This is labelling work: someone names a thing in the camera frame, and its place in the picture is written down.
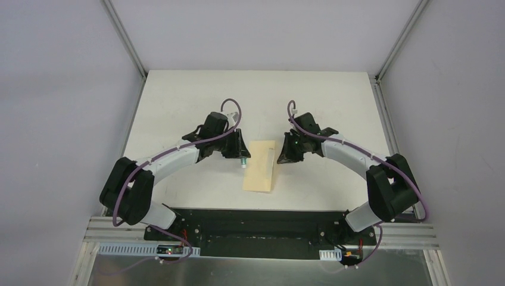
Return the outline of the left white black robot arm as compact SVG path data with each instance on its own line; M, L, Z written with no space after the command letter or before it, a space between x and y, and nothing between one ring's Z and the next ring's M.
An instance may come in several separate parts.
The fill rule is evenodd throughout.
M118 159L102 189L99 202L113 211L116 224L144 223L159 227L167 241L178 239L182 226L175 212L152 200L156 184L184 167L197 164L215 152L224 158L246 160L247 150L238 128L239 112L211 112L205 122L176 145L152 157Z

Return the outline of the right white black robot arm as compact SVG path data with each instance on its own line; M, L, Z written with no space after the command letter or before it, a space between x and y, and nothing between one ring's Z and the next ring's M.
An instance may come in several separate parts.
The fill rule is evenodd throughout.
M366 228L391 221L419 202L417 184L402 155L376 156L346 141L333 128L321 129L311 113L295 117L291 125L278 164L298 163L306 153L312 153L343 164L366 181L367 201L340 221L338 236L342 242L355 243Z

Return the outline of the cream paper envelope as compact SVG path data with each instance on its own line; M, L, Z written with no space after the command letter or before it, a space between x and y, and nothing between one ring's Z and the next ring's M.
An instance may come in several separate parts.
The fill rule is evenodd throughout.
M276 142L252 141L242 189L249 192L271 192L275 165Z

